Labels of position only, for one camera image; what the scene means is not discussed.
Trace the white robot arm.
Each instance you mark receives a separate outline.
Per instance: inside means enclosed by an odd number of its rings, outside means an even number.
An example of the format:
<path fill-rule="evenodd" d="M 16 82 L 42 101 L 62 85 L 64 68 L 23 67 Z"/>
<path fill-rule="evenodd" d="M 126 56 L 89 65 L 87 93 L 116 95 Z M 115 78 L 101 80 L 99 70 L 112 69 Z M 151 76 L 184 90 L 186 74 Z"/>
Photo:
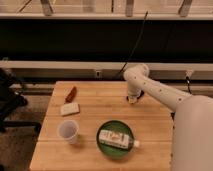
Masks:
<path fill-rule="evenodd" d="M 123 77 L 131 102 L 144 92 L 175 113 L 170 171 L 213 171 L 213 98 L 150 79 L 146 64 L 126 69 Z"/>

